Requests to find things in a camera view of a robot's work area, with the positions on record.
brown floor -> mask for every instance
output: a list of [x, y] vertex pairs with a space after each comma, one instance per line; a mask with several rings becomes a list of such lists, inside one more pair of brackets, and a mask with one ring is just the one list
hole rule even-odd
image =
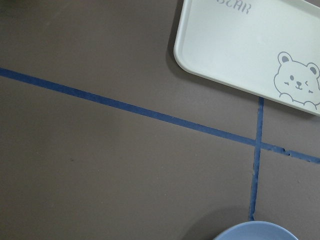
[[[259, 98], [177, 65], [182, 3], [0, 0], [0, 68], [49, 81], [0, 77], [0, 239], [210, 240], [248, 221]], [[320, 158], [319, 117], [263, 113], [262, 142]], [[262, 149], [255, 219], [314, 240], [320, 165], [302, 158]]]

blue painter's tape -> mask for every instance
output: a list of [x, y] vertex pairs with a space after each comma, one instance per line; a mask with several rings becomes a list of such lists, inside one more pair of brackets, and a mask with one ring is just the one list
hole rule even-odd
[[268, 150], [268, 151], [272, 151], [278, 154], [282, 154], [282, 155], [286, 155], [286, 156], [290, 156], [293, 158], [297, 158], [297, 159], [301, 159], [310, 163], [315, 163], [315, 164], [320, 164], [320, 158], [319, 157], [315, 157], [315, 156], [311, 156], [311, 155], [307, 155], [301, 152], [297, 152], [297, 151], [292, 151], [292, 150], [285, 150], [283, 147], [280, 146], [276, 146], [276, 145], [271, 145], [268, 143], [262, 143], [261, 144], [261, 148], [264, 150]]
[[229, 139], [229, 140], [232, 140], [235, 142], [247, 144], [250, 146], [255, 145], [255, 140], [248, 138], [248, 137], [239, 136], [239, 135], [232, 134], [232, 133], [229, 133], [226, 131], [218, 130], [218, 129], [215, 129], [212, 127], [208, 127], [208, 126], [197, 124], [197, 123], [194, 123], [191, 121], [183, 120], [178, 117], [174, 117], [174, 116], [170, 116], [170, 115], [163, 114], [160, 112], [152, 111], [152, 110], [149, 110], [149, 109], [146, 109], [143, 107], [131, 105], [131, 104], [128, 104], [128, 103], [125, 103], [122, 101], [118, 101], [118, 100], [114, 100], [114, 99], [111, 99], [108, 97], [96, 95], [96, 94], [93, 94], [90, 92], [82, 91], [82, 90], [79, 90], [79, 89], [76, 89], [73, 87], [61, 85], [58, 83], [54, 83], [54, 82], [43, 80], [43, 79], [40, 79], [37, 77], [25, 75], [25, 74], [11, 71], [8, 69], [0, 68], [0, 76], [10, 78], [13, 80], [17, 80], [20, 82], [24, 82], [27, 84], [32, 84], [32, 85], [42, 87], [45, 89], [53, 90], [53, 91], [56, 91], [59, 93], [64, 93], [64, 94], [71, 95], [71, 96], [74, 96], [77, 98], [89, 100], [89, 101], [96, 102], [99, 104], [107, 105], [107, 106], [110, 106], [113, 108], [125, 110], [125, 111], [131, 112], [131, 113], [150, 117], [150, 118], [164, 121], [167, 123], [175, 124], [175, 125], [185, 127], [188, 129], [192, 129], [192, 130], [196, 130], [196, 131], [199, 131], [202, 133], [214, 135], [214, 136], [221, 137], [224, 139]]
[[259, 180], [259, 168], [260, 168], [260, 153], [262, 144], [262, 130], [264, 122], [264, 98], [259, 98], [259, 109], [257, 116], [257, 126], [256, 126], [256, 139], [254, 147], [254, 162], [253, 162], [253, 175], [251, 184], [251, 198], [250, 198], [250, 208], [249, 208], [249, 221], [255, 220], [256, 211], [256, 201], [258, 192], [258, 180]]

white tray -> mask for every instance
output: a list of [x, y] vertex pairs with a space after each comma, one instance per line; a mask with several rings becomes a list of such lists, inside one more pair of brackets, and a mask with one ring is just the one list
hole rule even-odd
[[306, 1], [184, 0], [174, 56], [189, 73], [320, 116], [320, 8]]

bear illustration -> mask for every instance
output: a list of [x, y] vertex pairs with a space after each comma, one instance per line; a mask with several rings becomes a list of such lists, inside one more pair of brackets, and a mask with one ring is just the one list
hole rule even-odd
[[280, 67], [274, 76], [274, 86], [280, 98], [288, 96], [292, 102], [303, 105], [312, 104], [315, 109], [320, 104], [319, 76], [317, 65], [310, 62], [304, 65], [294, 61], [289, 53], [283, 51], [278, 55]]

